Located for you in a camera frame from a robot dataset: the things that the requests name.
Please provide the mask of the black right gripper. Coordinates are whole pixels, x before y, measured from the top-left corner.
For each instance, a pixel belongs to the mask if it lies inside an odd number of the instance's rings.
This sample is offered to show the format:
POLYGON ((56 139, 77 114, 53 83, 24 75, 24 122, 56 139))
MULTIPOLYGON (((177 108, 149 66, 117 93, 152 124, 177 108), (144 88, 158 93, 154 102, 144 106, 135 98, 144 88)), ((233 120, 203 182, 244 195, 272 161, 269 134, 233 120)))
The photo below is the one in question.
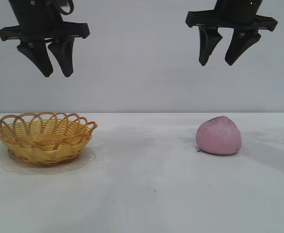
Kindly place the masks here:
POLYGON ((218 28, 234 29, 225 55, 225 61, 230 66, 260 40, 258 30, 275 30, 278 24, 276 19, 257 14, 261 3, 262 0, 218 0, 213 10, 187 13, 186 25, 190 28, 199 26, 199 62, 202 66, 207 64, 210 55, 222 39, 218 28))

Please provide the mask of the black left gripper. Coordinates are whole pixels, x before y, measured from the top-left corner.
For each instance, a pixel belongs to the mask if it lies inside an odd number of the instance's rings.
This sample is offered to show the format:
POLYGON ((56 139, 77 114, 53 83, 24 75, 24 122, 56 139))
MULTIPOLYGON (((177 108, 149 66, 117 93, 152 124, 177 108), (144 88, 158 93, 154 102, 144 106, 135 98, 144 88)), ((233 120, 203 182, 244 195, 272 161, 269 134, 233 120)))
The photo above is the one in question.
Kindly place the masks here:
POLYGON ((63 21, 62 16, 73 13, 73 1, 10 0, 9 3, 18 25, 0 29, 1 40, 20 39, 17 50, 26 56, 45 77, 49 77, 53 73, 53 67, 46 43, 42 40, 58 38, 48 45, 48 49, 57 60, 63 75, 70 77, 73 73, 73 37, 85 39, 90 35, 87 23, 63 21))

